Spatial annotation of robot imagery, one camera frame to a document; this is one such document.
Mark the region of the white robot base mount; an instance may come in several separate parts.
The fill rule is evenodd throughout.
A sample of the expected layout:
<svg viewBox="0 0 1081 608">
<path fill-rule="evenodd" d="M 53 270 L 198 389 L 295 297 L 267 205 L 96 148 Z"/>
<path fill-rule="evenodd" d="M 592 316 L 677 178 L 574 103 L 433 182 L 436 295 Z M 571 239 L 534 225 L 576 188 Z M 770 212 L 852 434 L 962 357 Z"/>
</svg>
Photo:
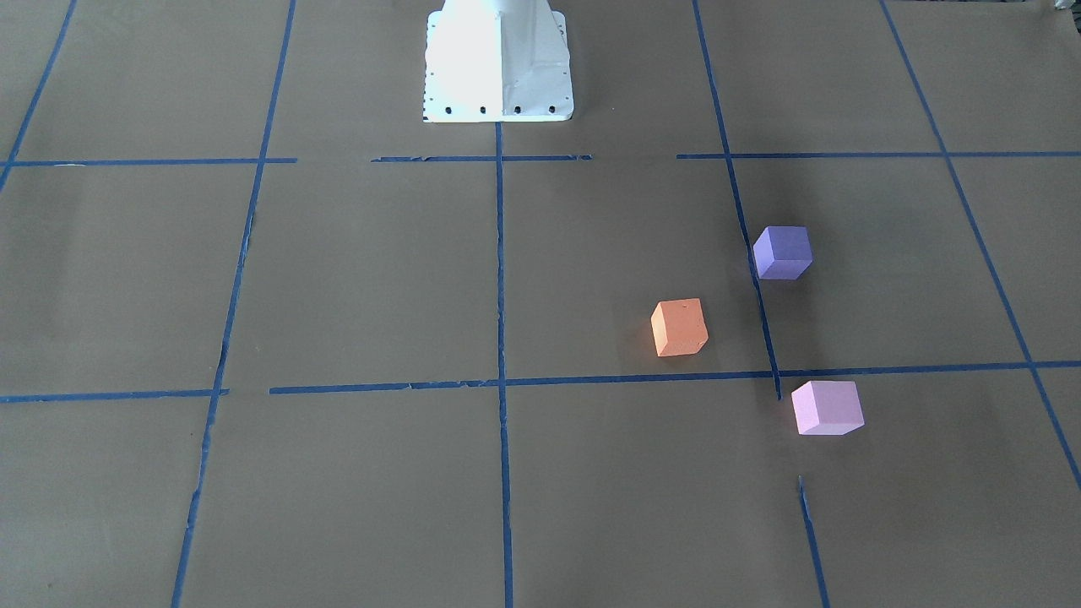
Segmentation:
<svg viewBox="0 0 1081 608">
<path fill-rule="evenodd" d="M 428 14 L 422 120 L 568 121 L 568 19 L 548 1 L 445 1 Z"/>
</svg>

